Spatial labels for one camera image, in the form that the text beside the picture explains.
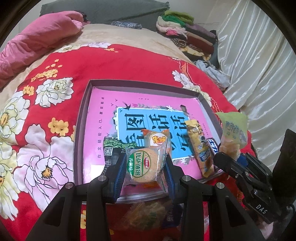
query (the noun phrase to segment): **floral blanket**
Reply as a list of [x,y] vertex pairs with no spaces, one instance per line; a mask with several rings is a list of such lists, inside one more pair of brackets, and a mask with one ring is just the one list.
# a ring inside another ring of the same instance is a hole
[[[91,79],[187,88],[200,92],[213,112],[236,111],[205,73],[176,58],[108,43],[55,51],[0,110],[0,219],[17,241],[25,240],[59,189],[73,180],[75,125]],[[250,138],[243,151],[253,154]]]

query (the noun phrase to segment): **green folded cloth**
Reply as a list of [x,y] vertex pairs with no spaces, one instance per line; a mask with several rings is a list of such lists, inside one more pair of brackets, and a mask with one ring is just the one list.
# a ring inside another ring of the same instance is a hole
[[165,16],[167,16],[167,15],[173,15],[173,16],[177,17],[179,20],[181,20],[182,22],[193,25],[194,17],[192,17],[188,13],[166,10]]
[[174,22],[174,23],[179,23],[181,25],[181,27],[184,27],[186,24],[181,21],[180,19],[178,19],[177,17],[173,16],[173,15],[167,15],[167,16],[162,16],[163,20],[166,22]]

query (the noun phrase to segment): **white wall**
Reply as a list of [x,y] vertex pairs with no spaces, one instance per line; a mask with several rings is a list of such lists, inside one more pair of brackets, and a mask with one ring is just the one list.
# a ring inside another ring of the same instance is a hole
[[[55,0],[41,0],[34,6],[15,26],[4,44],[0,47],[3,50],[7,42],[20,33],[28,24],[37,19],[40,15],[41,6]],[[159,0],[170,3],[172,11],[186,12],[194,17],[194,22],[200,24],[207,30],[217,29],[236,0]]]

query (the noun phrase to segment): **pink flower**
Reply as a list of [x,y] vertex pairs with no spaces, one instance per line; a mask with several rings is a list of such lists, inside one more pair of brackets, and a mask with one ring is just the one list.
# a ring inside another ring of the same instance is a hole
[[33,124],[25,136],[27,145],[17,154],[21,168],[14,171],[20,191],[29,193],[44,211],[61,187],[73,181],[73,142],[70,137],[52,137],[49,144],[45,131]]

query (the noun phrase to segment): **metal screw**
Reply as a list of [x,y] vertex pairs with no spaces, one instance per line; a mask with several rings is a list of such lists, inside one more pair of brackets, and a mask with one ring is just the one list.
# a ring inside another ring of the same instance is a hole
[[216,186],[219,189],[223,189],[225,187],[225,185],[223,183],[217,183]]
[[189,181],[191,180],[191,177],[188,176],[188,175],[185,175],[185,176],[182,177],[182,179],[183,179],[183,181],[185,181],[185,182],[189,182]]
[[70,189],[73,187],[73,183],[66,183],[65,188]]
[[107,179],[107,177],[105,175],[100,175],[98,177],[98,180],[101,181],[101,182],[105,181],[106,179]]

